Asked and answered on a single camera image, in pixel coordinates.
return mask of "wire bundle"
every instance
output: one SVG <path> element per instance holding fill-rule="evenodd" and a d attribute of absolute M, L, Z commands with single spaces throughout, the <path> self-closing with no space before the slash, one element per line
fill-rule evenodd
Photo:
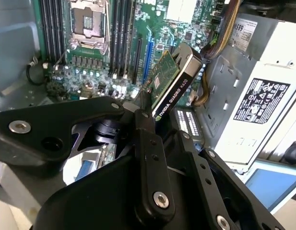
<path fill-rule="evenodd" d="M 210 96 L 210 90 L 207 85 L 207 76 L 205 72 L 203 73 L 203 77 L 202 77 L 202 88 L 203 88 L 202 96 L 192 102 L 192 105 L 195 107 L 206 103 L 206 101 L 209 99 L 209 96 Z"/>
<path fill-rule="evenodd" d="M 227 45 L 233 31 L 239 6 L 241 5 L 242 1 L 243 0 L 230 0 L 228 9 L 225 12 L 224 20 L 222 22 L 223 25 L 221 26 L 217 42 L 214 42 L 213 44 L 210 43 L 208 44 L 208 49 L 203 49 L 203 57 L 205 59 L 211 60 L 218 57 Z"/>

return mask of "pci express slot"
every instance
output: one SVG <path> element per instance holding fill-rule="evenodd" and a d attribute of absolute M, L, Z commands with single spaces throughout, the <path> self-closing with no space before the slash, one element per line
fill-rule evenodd
<path fill-rule="evenodd" d="M 146 62 L 144 64 L 144 69 L 143 69 L 142 84 L 144 84 L 144 82 L 146 81 L 146 78 L 147 78 L 148 73 L 149 73 L 153 45 L 154 45 L 154 42 L 150 41 L 148 43 L 148 46 L 147 46 Z"/>
<path fill-rule="evenodd" d="M 48 61 L 55 63 L 64 52 L 62 1 L 39 0 Z"/>
<path fill-rule="evenodd" d="M 135 66 L 134 66 L 134 75 L 132 78 L 132 84 L 136 84 L 136 82 L 137 82 L 137 74 L 138 74 L 141 53 L 142 53 L 142 39 L 138 38 L 137 47 L 136 47 L 136 54 L 135 54 L 135 61 L 134 61 Z"/>
<path fill-rule="evenodd" d="M 132 34 L 134 28 L 134 18 L 135 18 L 135 8 L 136 8 L 136 0 L 131 0 L 131 12 L 129 19 L 129 27 L 128 27 L 128 37 L 127 37 L 127 48 L 126 55 L 124 57 L 124 73 L 128 72 L 129 64 L 130 64 L 130 51 L 132 47 Z"/>

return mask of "motherboard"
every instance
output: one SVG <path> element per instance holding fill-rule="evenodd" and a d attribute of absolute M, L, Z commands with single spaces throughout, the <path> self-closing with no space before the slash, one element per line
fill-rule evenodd
<path fill-rule="evenodd" d="M 167 52 L 200 51 L 220 20 L 217 0 L 34 0 L 47 92 L 61 100 L 132 100 Z M 200 86 L 202 73 L 180 99 Z"/>

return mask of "power supply unit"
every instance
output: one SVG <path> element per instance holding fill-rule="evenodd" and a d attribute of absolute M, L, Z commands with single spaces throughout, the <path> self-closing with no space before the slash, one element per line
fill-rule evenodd
<path fill-rule="evenodd" d="M 207 69 L 210 98 L 196 113 L 205 146 L 231 168 L 247 170 L 294 106 L 295 39 L 295 23 L 239 14 Z"/>

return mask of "nvidia logo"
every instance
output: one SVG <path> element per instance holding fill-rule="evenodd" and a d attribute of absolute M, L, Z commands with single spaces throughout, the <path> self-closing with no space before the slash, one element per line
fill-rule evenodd
<path fill-rule="evenodd" d="M 161 116 L 157 116 L 156 119 L 155 119 L 155 121 L 159 121 L 160 119 L 162 119 L 162 117 Z"/>

